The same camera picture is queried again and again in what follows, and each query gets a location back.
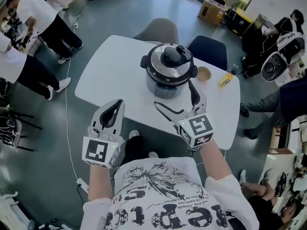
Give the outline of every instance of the gray floor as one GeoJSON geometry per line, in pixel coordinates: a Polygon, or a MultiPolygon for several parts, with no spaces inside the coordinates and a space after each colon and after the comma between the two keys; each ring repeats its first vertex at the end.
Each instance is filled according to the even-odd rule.
{"type": "MultiPolygon", "coordinates": [[[[69,12],[79,13],[84,0],[77,0],[69,12]]],[[[122,35],[133,37],[152,19],[166,17],[176,23],[180,43],[186,45],[197,35],[206,35],[224,42],[228,49],[229,65],[240,66],[241,39],[220,27],[211,26],[197,18],[201,4],[193,0],[95,0],[87,2],[79,17],[77,35],[83,40],[84,47],[75,51],[71,59],[69,76],[72,83],[67,90],[69,137],[72,159],[79,177],[89,180],[89,166],[81,160],[82,140],[93,113],[97,109],[75,97],[77,82],[91,56],[110,36],[122,35]]],[[[74,16],[65,15],[67,23],[73,23],[74,16]]],[[[41,47],[37,58],[43,61],[58,77],[66,77],[68,63],[59,66],[57,56],[46,46],[41,47]]],[[[245,80],[238,76],[241,86],[241,101],[258,100],[276,90],[274,84],[265,83],[256,76],[245,80]]],[[[18,200],[28,214],[40,223],[53,218],[67,220],[73,226],[79,226],[83,212],[81,200],[77,194],[76,180],[71,168],[71,161],[66,139],[65,95],[54,96],[51,102],[16,84],[12,93],[11,106],[17,111],[35,115],[34,122],[43,127],[42,131],[24,125],[24,134],[31,139],[23,145],[36,152],[15,150],[2,147],[0,152],[0,170],[2,192],[18,191],[18,200]]],[[[249,140],[242,136],[242,129],[253,127],[263,120],[264,114],[251,114],[249,119],[240,118],[237,134],[232,148],[226,153],[226,159],[237,176],[246,168],[251,182],[257,182],[266,159],[271,134],[264,132],[259,139],[249,140]]],[[[185,143],[178,137],[153,130],[148,126],[124,120],[123,137],[138,129],[145,137],[148,150],[154,150],[161,157],[189,156],[185,143]]],[[[205,180],[203,166],[199,172],[205,180]]]]}

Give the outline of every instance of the white sneaker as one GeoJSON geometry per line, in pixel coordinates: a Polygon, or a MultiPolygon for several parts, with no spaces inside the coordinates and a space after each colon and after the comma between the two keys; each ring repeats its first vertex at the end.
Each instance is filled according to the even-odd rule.
{"type": "Polygon", "coordinates": [[[246,170],[242,170],[241,171],[241,174],[240,174],[240,179],[239,179],[239,183],[240,185],[243,183],[243,182],[246,182],[246,170]]]}
{"type": "Polygon", "coordinates": [[[70,59],[70,58],[71,58],[71,57],[69,57],[69,58],[62,57],[62,58],[60,58],[60,59],[58,60],[58,63],[59,63],[60,65],[62,65],[62,64],[65,63],[66,60],[68,60],[68,59],[70,59]]]}
{"type": "Polygon", "coordinates": [[[295,163],[294,163],[295,169],[296,168],[301,169],[303,167],[302,165],[303,158],[304,158],[304,154],[301,152],[295,159],[295,163]]]}
{"type": "Polygon", "coordinates": [[[135,137],[135,136],[140,136],[139,131],[137,131],[137,130],[131,131],[130,134],[129,134],[129,139],[131,139],[132,137],[135,137]]]}
{"type": "Polygon", "coordinates": [[[62,90],[66,89],[71,83],[71,78],[63,79],[59,82],[59,89],[56,90],[57,93],[60,93],[62,90]]]}
{"type": "Polygon", "coordinates": [[[53,88],[52,88],[50,85],[48,85],[47,88],[48,88],[49,91],[50,91],[50,97],[49,97],[49,99],[47,99],[47,100],[51,101],[51,100],[52,100],[52,95],[53,95],[53,88]]]}
{"type": "Polygon", "coordinates": [[[150,158],[159,158],[158,154],[154,151],[151,151],[150,153],[148,153],[148,157],[150,158]]]}
{"type": "Polygon", "coordinates": [[[263,182],[264,182],[264,181],[270,179],[271,173],[272,173],[272,169],[269,169],[269,170],[266,171],[266,173],[265,173],[264,176],[263,176],[262,181],[260,182],[261,185],[263,185],[263,182]]]}

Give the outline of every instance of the shoe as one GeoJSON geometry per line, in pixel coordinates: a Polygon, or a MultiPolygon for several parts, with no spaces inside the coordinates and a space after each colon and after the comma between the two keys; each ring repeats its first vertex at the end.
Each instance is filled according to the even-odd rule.
{"type": "Polygon", "coordinates": [[[250,134],[250,129],[244,129],[243,133],[244,133],[244,135],[245,135],[248,139],[255,140],[255,139],[258,138],[257,135],[251,135],[251,134],[250,134]]]}
{"type": "Polygon", "coordinates": [[[239,179],[239,183],[240,185],[243,183],[243,182],[246,182],[246,170],[242,170],[241,171],[241,174],[240,174],[240,179],[239,179]]]}
{"type": "Polygon", "coordinates": [[[137,131],[137,130],[131,131],[130,134],[129,134],[129,139],[131,139],[132,137],[135,137],[135,136],[140,136],[139,131],[137,131]]]}
{"type": "Polygon", "coordinates": [[[53,95],[53,88],[52,88],[50,85],[48,85],[47,88],[48,88],[49,91],[50,91],[50,97],[49,97],[49,99],[47,99],[47,100],[51,101],[51,100],[52,100],[52,95],[53,95]]]}
{"type": "Polygon", "coordinates": [[[57,93],[60,93],[62,90],[66,89],[71,83],[71,78],[63,79],[59,82],[59,89],[56,90],[57,93]]]}
{"type": "Polygon", "coordinates": [[[62,65],[62,64],[65,63],[66,60],[68,60],[68,59],[70,59],[70,58],[71,58],[71,57],[69,57],[69,58],[61,57],[61,58],[58,60],[58,63],[59,63],[60,65],[62,65]]]}
{"type": "Polygon", "coordinates": [[[243,116],[243,117],[249,117],[249,112],[248,110],[244,110],[242,108],[242,103],[240,104],[240,114],[243,116]]]}
{"type": "Polygon", "coordinates": [[[294,163],[295,169],[296,168],[301,169],[303,167],[302,165],[303,158],[304,158],[304,153],[301,152],[295,159],[295,163],[294,163]]]}
{"type": "Polygon", "coordinates": [[[248,75],[248,72],[247,72],[247,71],[243,73],[243,77],[244,77],[245,79],[248,79],[248,78],[249,78],[249,75],[248,75]]]}
{"type": "Polygon", "coordinates": [[[266,171],[266,173],[264,173],[263,179],[260,182],[260,185],[263,185],[264,181],[269,180],[271,177],[271,173],[272,173],[272,169],[269,169],[266,171]]]}
{"type": "Polygon", "coordinates": [[[154,151],[151,151],[150,153],[148,153],[148,157],[150,158],[159,158],[158,154],[154,151]]]}

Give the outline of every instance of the power strip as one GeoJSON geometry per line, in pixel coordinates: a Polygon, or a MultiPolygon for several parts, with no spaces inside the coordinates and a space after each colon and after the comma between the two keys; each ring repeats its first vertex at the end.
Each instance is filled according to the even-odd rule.
{"type": "Polygon", "coordinates": [[[81,185],[80,187],[88,194],[88,185],[81,178],[77,179],[77,184],[81,185]]]}

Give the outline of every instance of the graphic print t-shirt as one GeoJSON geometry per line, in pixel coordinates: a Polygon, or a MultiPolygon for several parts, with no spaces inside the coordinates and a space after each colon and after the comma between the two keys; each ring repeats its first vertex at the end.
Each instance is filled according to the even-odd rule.
{"type": "Polygon", "coordinates": [[[206,188],[192,158],[132,161],[117,171],[112,200],[84,204],[81,229],[259,229],[234,176],[206,188]]]}

